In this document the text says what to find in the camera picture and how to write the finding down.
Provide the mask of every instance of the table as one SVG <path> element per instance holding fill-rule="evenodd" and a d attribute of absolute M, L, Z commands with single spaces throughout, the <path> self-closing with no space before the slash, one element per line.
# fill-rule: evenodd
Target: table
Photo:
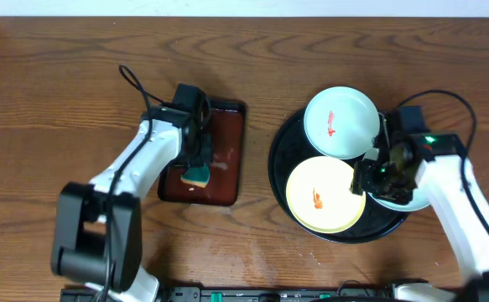
<path fill-rule="evenodd" d="M 50 272 L 55 205 L 86 183 L 138 128 L 128 64 L 170 100 L 178 83 L 248 106 L 242 178 L 229 208 L 143 202 L 143 264 L 166 284 L 335 288 L 423 278 L 462 283 L 432 209 L 375 242 L 311 236 L 278 207 L 268 182 L 274 134 L 330 86 L 352 86 L 379 109 L 430 88 L 464 96 L 479 117 L 471 153 L 489 201 L 489 19 L 0 18 L 0 300 L 57 300 Z M 433 129 L 470 126 L 447 96 L 415 103 Z"/>

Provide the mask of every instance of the white wall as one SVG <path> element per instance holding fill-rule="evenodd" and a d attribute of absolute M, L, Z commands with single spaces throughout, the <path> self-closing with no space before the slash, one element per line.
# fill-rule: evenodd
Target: white wall
<path fill-rule="evenodd" d="M 489 17 L 489 0 L 0 0 L 0 16 Z"/>

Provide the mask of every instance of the wood grain surface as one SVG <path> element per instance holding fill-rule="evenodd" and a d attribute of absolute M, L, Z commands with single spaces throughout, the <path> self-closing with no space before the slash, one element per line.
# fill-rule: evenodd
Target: wood grain surface
<path fill-rule="evenodd" d="M 311 236 L 279 208 L 268 151 L 282 123 L 319 91 L 352 86 L 379 109 L 431 88 L 456 91 L 480 127 L 471 153 L 489 202 L 489 19 L 0 18 L 0 300 L 57 300 L 50 272 L 57 195 L 105 169 L 137 131 L 141 96 L 178 83 L 248 105 L 242 178 L 229 208 L 143 203 L 143 264 L 170 284 L 337 287 L 424 278 L 461 284 L 432 209 L 375 242 Z M 426 96 L 428 124 L 466 137 L 466 110 Z"/>

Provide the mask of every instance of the sponge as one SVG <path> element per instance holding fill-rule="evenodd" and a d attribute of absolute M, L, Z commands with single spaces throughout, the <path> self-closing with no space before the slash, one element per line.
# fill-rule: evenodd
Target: sponge
<path fill-rule="evenodd" d="M 203 167 L 188 168 L 184 174 L 180 176 L 180 180 L 188 185 L 195 185 L 200 188 L 205 188 L 211 178 L 211 169 L 207 164 Z"/>

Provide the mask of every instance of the black round tray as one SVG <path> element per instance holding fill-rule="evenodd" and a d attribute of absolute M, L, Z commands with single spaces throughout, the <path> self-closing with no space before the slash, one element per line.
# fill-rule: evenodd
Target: black round tray
<path fill-rule="evenodd" d="M 321 156 L 308 141 L 304 132 L 304 110 L 296 112 L 279 129 L 278 134 L 272 142 L 270 155 L 268 156 L 268 178 L 274 196 L 279 205 L 296 224 L 311 234 L 332 242 L 342 243 L 364 243 L 377 240 L 393 231 L 404 222 L 408 213 L 389 210 L 380 206 L 371 196 L 367 195 L 365 208 L 360 219 L 347 230 L 335 234 L 324 234 L 315 232 L 303 226 L 296 218 L 287 205 L 285 188 L 287 181 L 294 168 L 306 159 L 314 156 Z M 357 160 L 343 160 L 350 166 L 354 166 Z"/>

